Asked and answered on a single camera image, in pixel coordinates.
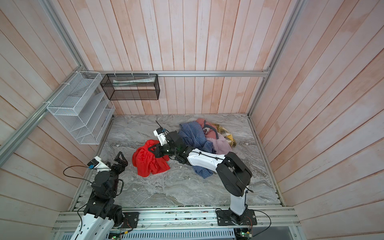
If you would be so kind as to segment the red cloth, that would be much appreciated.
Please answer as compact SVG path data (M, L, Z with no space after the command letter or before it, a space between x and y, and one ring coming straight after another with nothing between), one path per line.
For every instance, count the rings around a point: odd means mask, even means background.
M156 175L171 169L168 165L168 161L170 160L168 156L156 158L155 155L148 150L149 147L159 143L158 140L148 140L142 147L134 152L132 163L133 166L137 168L139 176L146 178L150 174Z

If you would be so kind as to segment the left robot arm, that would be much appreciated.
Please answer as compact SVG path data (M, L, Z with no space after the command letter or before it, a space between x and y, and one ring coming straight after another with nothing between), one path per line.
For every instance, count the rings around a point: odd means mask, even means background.
M104 240L112 228L123 224L122 207L115 205L118 192L119 174L125 171L128 161L119 152L115 164L103 163L101 158L94 157L87 166L96 170L97 174L91 183L92 193L85 204L84 214L72 235L72 240Z

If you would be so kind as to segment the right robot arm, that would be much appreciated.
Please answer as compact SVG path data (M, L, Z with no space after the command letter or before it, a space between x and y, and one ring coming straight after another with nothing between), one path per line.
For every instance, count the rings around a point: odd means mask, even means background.
M203 152L187 146L176 132L163 128L154 130L154 136L160 141L148 150L157 158L173 157L177 162L189 166L203 167L219 175L225 189L231 195L229 211L233 216L241 217L247 210L246 191L253 176L251 170L233 152L217 155Z

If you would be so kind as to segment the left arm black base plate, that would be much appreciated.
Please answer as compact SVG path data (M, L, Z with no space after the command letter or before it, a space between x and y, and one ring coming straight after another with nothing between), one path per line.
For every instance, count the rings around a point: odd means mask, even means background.
M139 212L123 212L123 229L135 229L138 226Z

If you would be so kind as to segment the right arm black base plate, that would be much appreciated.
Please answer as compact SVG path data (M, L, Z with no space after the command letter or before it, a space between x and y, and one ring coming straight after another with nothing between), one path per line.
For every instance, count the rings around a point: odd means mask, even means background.
M257 219L254 210L245 209L240 216L233 213L231 210L215 209L217 222L219 226L255 226Z

